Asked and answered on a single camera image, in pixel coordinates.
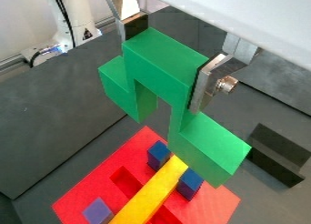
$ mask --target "white machine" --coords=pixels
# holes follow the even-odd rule
[[[39,65],[102,35],[92,20],[88,0],[47,0],[47,2],[52,9],[58,32],[48,42],[22,51],[31,66]]]

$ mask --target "blue block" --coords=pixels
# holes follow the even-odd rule
[[[159,171],[166,162],[170,160],[170,150],[160,141],[156,141],[147,153],[148,165],[155,171]]]
[[[192,169],[187,169],[180,177],[178,183],[178,191],[187,200],[191,200],[199,191],[203,178],[195,173]]]
[[[106,224],[114,218],[114,213],[100,198],[84,209],[83,215],[90,224]]]

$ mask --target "green l-shaped block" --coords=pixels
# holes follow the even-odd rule
[[[234,175],[250,146],[202,112],[188,109],[196,69],[207,58],[148,28],[123,43],[124,56],[100,67],[107,96],[142,122],[158,97],[171,105],[168,148],[218,188]]]

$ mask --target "gray table surface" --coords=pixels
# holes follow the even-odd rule
[[[207,56],[211,56],[214,50],[222,48],[223,32],[174,8],[167,8],[152,14],[150,24]],[[118,41],[111,42],[115,36],[115,32],[107,34],[92,46],[106,44],[110,48],[119,47]],[[79,56],[75,62],[83,63]],[[248,137],[255,126],[262,123],[303,148],[311,150],[310,116],[248,86],[240,85],[230,97],[216,96],[204,112],[242,139]],[[170,106],[164,102],[159,103],[158,111],[142,124],[138,124],[130,117],[123,118],[14,200],[12,204],[22,223],[60,223],[51,209],[51,204],[144,125],[151,127],[162,137],[167,137]],[[246,160],[236,174],[226,183],[226,186],[242,198],[230,223],[309,224],[311,222],[310,161],[305,164],[302,173],[306,180],[294,188],[287,188]]]

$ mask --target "yellow block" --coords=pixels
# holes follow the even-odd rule
[[[182,160],[172,156],[128,204],[118,212],[110,224],[146,223],[176,188],[179,178],[187,169],[188,167]]]

